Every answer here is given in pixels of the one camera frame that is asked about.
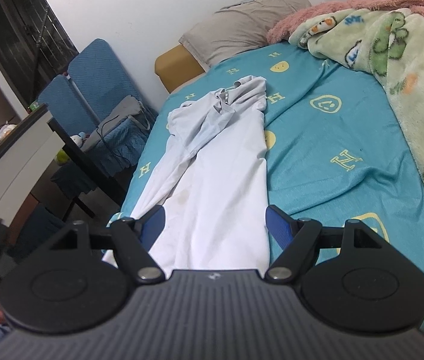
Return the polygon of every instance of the gray pillowcase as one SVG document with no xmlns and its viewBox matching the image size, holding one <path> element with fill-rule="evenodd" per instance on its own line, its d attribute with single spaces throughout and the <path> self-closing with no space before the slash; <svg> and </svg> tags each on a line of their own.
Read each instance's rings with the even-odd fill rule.
<svg viewBox="0 0 424 360">
<path fill-rule="evenodd" d="M 266 35 L 290 13 L 310 7 L 308 0 L 246 0 L 222 8 L 179 40 L 205 71 L 247 50 L 267 45 Z"/>
</svg>

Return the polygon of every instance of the gray cloth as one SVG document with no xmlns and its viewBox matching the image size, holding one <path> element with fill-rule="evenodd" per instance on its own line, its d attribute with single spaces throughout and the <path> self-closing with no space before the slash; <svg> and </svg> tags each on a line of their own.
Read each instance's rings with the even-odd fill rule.
<svg viewBox="0 0 424 360">
<path fill-rule="evenodd" d="M 126 96 L 119 104 L 115 106 L 110 115 L 106 117 L 98 127 L 90 134 L 90 137 L 84 142 L 81 150 L 88 152 L 101 141 L 100 136 L 105 137 L 115 127 L 121 124 L 126 118 L 132 119 L 143 131 L 150 130 L 150 123 L 146 121 L 145 125 L 140 123 L 135 116 L 143 114 L 143 105 L 135 97 Z"/>
</svg>

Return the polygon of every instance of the plush toy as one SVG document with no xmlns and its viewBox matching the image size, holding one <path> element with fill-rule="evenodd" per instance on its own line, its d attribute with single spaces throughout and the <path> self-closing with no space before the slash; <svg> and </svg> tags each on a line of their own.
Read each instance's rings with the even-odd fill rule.
<svg viewBox="0 0 424 360">
<path fill-rule="evenodd" d="M 78 146 L 78 147 L 82 147 L 84 140 L 85 140 L 85 132 L 81 132 L 79 133 L 79 135 L 72 135 L 70 137 L 74 143 Z M 59 152 L 57 153 L 57 155 L 55 156 L 54 160 L 57 163 L 57 165 L 59 165 L 60 167 L 65 164 L 67 161 L 69 161 L 69 156 L 66 154 L 66 152 L 64 151 L 64 149 L 60 149 Z"/>
<path fill-rule="evenodd" d="M 7 137 L 10 132 L 15 128 L 15 124 L 8 124 L 0 127 L 0 140 L 3 140 L 5 137 Z"/>
</svg>

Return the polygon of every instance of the black cord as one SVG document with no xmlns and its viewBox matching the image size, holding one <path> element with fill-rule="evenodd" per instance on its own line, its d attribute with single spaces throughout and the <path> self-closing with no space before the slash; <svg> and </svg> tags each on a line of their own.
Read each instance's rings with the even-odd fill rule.
<svg viewBox="0 0 424 360">
<path fill-rule="evenodd" d="M 118 158 L 123 158 L 124 160 L 126 160 L 128 163 L 129 163 L 129 167 L 131 167 L 132 166 L 132 163 L 129 161 L 129 159 L 128 158 L 125 158 L 124 156 L 121 156 L 120 154 L 117 154 L 117 153 L 114 153 L 113 151 L 112 151 L 112 149 L 109 147 L 109 145 L 105 142 L 105 140 L 104 140 L 104 138 L 103 138 L 103 126 L 105 126 L 107 123 L 109 123 L 109 122 L 111 122 L 112 120 L 114 120 L 114 119 L 117 119 L 119 117 L 119 115 L 117 115 L 117 116 L 114 116 L 112 119 L 110 119 L 110 120 L 107 120 L 103 125 L 102 125 L 102 128 L 100 129 L 100 132 L 99 132 L 99 127 L 97 127 L 96 129 L 95 129 L 95 131 L 97 131 L 97 134 L 99 135 L 99 137 L 100 137 L 100 139 L 102 140 L 102 142 L 103 142 L 103 144 L 105 145 L 105 147 L 107 148 L 107 150 L 108 151 L 110 151 L 116 158 L 116 160 L 117 160 L 117 163 L 120 165 L 120 166 L 122 166 L 122 164 L 120 163 L 120 161 L 118 160 Z"/>
</svg>

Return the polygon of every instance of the green blanket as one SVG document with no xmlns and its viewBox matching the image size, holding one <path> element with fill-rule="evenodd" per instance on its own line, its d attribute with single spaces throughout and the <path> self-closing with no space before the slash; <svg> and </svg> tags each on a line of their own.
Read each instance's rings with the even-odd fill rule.
<svg viewBox="0 0 424 360">
<path fill-rule="evenodd" d="M 424 183 L 424 17 L 407 8 L 345 9 L 302 23 L 289 43 L 308 49 L 316 57 L 330 58 L 375 76 L 387 94 Z"/>
</svg>

